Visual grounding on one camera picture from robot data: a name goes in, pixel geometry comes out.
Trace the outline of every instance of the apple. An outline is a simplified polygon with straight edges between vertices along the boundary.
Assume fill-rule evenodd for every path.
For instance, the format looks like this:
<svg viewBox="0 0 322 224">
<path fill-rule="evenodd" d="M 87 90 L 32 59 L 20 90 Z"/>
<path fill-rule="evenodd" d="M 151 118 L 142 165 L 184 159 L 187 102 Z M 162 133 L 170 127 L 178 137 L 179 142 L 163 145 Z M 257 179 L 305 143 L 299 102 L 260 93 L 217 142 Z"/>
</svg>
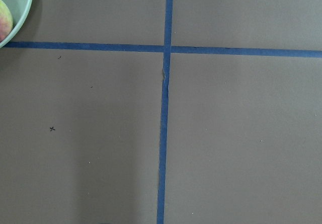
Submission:
<svg viewBox="0 0 322 224">
<path fill-rule="evenodd" d="M 0 42 L 3 41 L 11 32 L 13 18 L 7 5 L 0 0 Z"/>
</svg>

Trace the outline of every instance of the light green bowl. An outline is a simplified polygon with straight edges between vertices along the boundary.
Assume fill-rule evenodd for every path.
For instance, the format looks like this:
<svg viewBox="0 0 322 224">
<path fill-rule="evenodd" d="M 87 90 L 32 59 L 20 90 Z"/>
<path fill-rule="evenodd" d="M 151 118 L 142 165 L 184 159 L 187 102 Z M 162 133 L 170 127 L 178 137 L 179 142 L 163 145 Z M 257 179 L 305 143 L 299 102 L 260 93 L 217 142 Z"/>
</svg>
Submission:
<svg viewBox="0 0 322 224">
<path fill-rule="evenodd" d="M 8 6 L 14 18 L 14 28 L 11 33 L 0 43 L 0 48 L 7 44 L 20 30 L 29 13 L 32 0 L 2 0 Z"/>
</svg>

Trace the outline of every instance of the bowl rim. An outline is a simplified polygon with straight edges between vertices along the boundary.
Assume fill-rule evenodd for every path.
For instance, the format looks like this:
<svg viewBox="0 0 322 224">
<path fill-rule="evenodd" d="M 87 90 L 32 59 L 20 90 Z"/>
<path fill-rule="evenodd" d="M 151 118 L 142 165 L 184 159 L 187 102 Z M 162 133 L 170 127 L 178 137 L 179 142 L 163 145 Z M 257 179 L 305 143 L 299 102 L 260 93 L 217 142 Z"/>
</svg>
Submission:
<svg viewBox="0 0 322 224">
<path fill-rule="evenodd" d="M 27 5 L 20 17 L 20 19 L 18 20 L 17 24 L 15 25 L 15 27 L 13 28 L 13 30 L 10 32 L 10 34 L 2 41 L 0 42 L 0 48 L 2 48 L 3 46 L 5 46 L 10 40 L 12 40 L 12 38 L 17 34 L 17 32 L 21 29 L 22 25 L 24 24 L 27 15 L 29 13 L 30 7 L 31 7 L 31 3 L 32 0 L 28 0 L 27 1 Z"/>
</svg>

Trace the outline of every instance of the blue tape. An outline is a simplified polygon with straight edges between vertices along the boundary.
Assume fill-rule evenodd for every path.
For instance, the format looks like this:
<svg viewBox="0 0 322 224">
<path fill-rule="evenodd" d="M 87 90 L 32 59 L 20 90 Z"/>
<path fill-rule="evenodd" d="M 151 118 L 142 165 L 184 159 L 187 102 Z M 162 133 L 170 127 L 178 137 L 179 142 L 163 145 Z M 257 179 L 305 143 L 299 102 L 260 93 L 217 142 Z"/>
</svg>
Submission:
<svg viewBox="0 0 322 224">
<path fill-rule="evenodd" d="M 163 52 L 164 51 L 164 47 L 161 45 L 61 43 L 61 42 L 9 42 L 4 47 L 33 48 L 33 49 L 134 51 L 134 52 Z"/>
<path fill-rule="evenodd" d="M 255 48 L 220 48 L 172 46 L 172 53 L 190 54 L 230 54 L 230 55 L 259 55 L 259 56 L 287 56 L 287 57 L 315 57 L 321 58 L 322 51 L 295 49 L 255 49 Z"/>
<path fill-rule="evenodd" d="M 165 38 L 162 84 L 162 106 L 159 147 L 159 186 L 157 193 L 156 223 L 164 224 L 165 192 L 166 192 L 166 164 L 167 164 L 167 136 L 168 136 L 168 106 L 169 106 L 169 77 L 171 61 L 171 33 L 172 33 L 173 0 L 166 0 Z"/>
</svg>

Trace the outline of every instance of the gray surface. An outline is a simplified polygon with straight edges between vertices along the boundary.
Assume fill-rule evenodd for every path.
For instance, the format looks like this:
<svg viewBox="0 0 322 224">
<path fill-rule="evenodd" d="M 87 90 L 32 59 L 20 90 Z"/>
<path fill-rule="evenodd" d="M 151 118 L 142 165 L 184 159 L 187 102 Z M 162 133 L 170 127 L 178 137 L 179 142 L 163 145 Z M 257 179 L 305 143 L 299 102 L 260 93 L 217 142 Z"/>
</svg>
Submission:
<svg viewBox="0 0 322 224">
<path fill-rule="evenodd" d="M 166 224 L 321 223 L 321 63 L 172 55 Z"/>
<path fill-rule="evenodd" d="M 155 223 L 162 58 L 1 49 L 1 223 Z"/>
<path fill-rule="evenodd" d="M 14 41 L 162 45 L 166 0 L 34 0 Z"/>
<path fill-rule="evenodd" d="M 174 0 L 173 45 L 321 50 L 322 0 Z"/>
</svg>

